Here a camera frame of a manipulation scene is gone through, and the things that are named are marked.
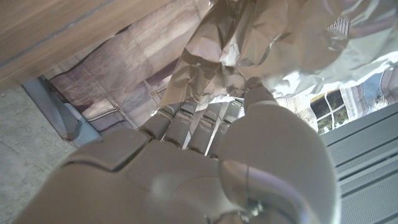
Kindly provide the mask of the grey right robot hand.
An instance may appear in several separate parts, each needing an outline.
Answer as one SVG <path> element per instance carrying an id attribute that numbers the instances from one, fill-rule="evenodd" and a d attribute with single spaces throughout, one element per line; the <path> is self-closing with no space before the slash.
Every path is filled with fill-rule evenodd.
<path id="1" fill-rule="evenodd" d="M 85 144 L 56 168 L 17 223 L 339 223 L 340 190 L 321 137 L 257 77 L 244 115 L 165 106 L 138 129 Z"/>

